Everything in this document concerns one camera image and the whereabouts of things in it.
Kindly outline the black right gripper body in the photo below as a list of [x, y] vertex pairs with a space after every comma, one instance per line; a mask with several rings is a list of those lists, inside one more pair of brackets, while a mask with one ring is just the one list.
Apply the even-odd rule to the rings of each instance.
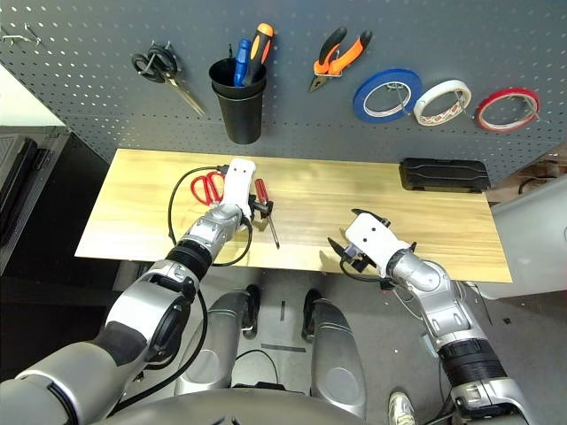
[[367, 267], [377, 267], [369, 256], [354, 245], [345, 247], [341, 259], [358, 273], [362, 273]]

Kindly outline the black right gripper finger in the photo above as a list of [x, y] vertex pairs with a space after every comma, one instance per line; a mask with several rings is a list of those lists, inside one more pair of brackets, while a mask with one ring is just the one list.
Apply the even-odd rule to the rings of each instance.
[[342, 247], [339, 243], [331, 239], [330, 237], [327, 238], [330, 247], [332, 250], [341, 258], [341, 259], [349, 259], [350, 255], [346, 252], [346, 249]]
[[389, 227], [390, 226], [390, 221], [384, 217], [378, 216], [377, 214], [367, 211], [367, 210], [363, 210], [360, 208], [353, 208], [352, 212], [356, 215], [360, 215], [363, 213], [369, 214], [370, 216], [372, 216], [374, 219], [376, 219], [377, 221], [379, 221], [382, 225], [384, 225], [385, 227]]

